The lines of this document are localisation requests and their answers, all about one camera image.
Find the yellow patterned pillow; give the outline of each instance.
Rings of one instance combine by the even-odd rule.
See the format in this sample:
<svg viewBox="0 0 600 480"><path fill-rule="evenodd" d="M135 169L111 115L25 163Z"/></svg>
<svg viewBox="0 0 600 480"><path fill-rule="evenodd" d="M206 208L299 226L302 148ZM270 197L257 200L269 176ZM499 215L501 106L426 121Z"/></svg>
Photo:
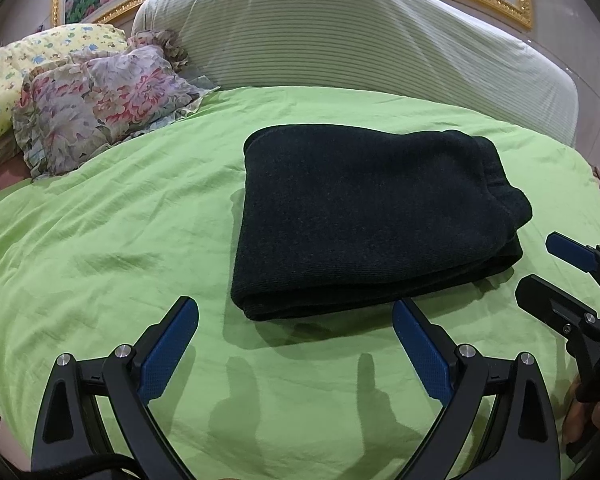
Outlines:
<svg viewBox="0 0 600 480"><path fill-rule="evenodd" d="M125 33L112 25L61 25L0 47L0 136L11 127L11 110L20 98L22 75L42 62L75 50L126 49Z"/></svg>

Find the human hand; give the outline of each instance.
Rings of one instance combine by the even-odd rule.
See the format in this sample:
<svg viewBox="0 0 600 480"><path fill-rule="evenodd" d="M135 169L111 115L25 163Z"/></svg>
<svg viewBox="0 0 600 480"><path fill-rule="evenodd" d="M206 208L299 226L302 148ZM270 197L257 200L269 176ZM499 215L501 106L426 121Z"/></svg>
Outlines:
<svg viewBox="0 0 600 480"><path fill-rule="evenodd" d="M569 388L569 396L573 399L567 415L562 423L562 443L569 444L576 442L584 431L587 423L587 413L590 410L590 404L578 402L575 399L576 388L580 386L580 376L576 376ZM591 412L591 421L600 430L600 402L597 402Z"/></svg>

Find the white wall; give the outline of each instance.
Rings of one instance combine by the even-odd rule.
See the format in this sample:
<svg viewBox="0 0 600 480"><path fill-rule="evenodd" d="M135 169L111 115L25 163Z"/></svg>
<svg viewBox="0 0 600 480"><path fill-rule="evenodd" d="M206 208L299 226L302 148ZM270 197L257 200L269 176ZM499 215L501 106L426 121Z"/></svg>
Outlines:
<svg viewBox="0 0 600 480"><path fill-rule="evenodd" d="M534 28L520 33L483 13L445 0L523 38L573 76L580 97L576 148L600 166L600 23L584 0L533 0ZM50 24L51 0L6 0L0 7L0 44Z"/></svg>

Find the folded cloth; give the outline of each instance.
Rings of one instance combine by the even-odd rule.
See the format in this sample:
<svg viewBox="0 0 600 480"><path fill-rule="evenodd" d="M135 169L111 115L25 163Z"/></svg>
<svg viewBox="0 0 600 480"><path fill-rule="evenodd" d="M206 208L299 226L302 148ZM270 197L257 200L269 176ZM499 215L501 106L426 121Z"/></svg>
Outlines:
<svg viewBox="0 0 600 480"><path fill-rule="evenodd" d="M251 134L244 162L231 297L250 319L416 296L522 256L531 204L483 137L290 124Z"/></svg>

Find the blue gripper pad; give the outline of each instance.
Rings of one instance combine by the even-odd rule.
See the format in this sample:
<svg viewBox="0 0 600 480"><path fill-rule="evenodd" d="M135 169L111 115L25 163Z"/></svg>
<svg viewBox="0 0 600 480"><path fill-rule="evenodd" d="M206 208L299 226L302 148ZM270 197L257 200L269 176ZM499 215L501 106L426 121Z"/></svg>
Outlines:
<svg viewBox="0 0 600 480"><path fill-rule="evenodd" d="M164 393L197 328L198 306L188 299L142 364L138 396L145 406Z"/></svg>
<svg viewBox="0 0 600 480"><path fill-rule="evenodd" d="M593 272L598 268L595 253L560 233L553 232L546 238L546 250L549 254L571 264L583 272Z"/></svg>
<svg viewBox="0 0 600 480"><path fill-rule="evenodd" d="M393 318L395 333L427 394L443 406L448 405L454 391L446 361L403 300L394 303Z"/></svg>

